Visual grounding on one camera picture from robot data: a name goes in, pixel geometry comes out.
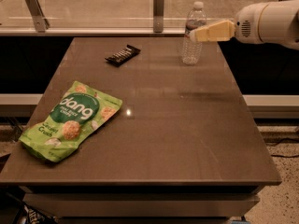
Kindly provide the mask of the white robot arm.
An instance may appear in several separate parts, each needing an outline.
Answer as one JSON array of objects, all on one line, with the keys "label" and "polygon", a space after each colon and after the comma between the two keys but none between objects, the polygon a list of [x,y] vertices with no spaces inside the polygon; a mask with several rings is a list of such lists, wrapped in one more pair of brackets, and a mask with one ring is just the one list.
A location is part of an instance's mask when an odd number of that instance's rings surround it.
[{"label": "white robot arm", "polygon": [[299,50],[299,1],[257,3],[243,7],[233,21],[221,20],[193,29],[192,42],[229,41],[278,44]]}]

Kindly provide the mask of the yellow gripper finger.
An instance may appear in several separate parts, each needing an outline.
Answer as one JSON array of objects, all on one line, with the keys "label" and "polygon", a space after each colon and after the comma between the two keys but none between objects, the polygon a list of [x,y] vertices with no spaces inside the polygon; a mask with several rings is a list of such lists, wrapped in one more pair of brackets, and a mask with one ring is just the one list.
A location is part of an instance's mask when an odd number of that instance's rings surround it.
[{"label": "yellow gripper finger", "polygon": [[192,42],[218,42],[229,41],[235,36],[235,24],[232,21],[216,21],[193,29],[190,32]]}]

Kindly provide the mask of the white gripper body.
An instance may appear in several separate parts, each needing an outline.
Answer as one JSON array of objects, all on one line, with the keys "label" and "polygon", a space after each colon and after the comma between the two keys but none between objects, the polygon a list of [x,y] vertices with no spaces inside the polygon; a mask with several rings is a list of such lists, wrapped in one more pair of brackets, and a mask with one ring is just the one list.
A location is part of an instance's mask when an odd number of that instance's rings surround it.
[{"label": "white gripper body", "polygon": [[265,42],[264,31],[267,24],[267,3],[257,3],[243,7],[235,15],[235,38],[247,44]]}]

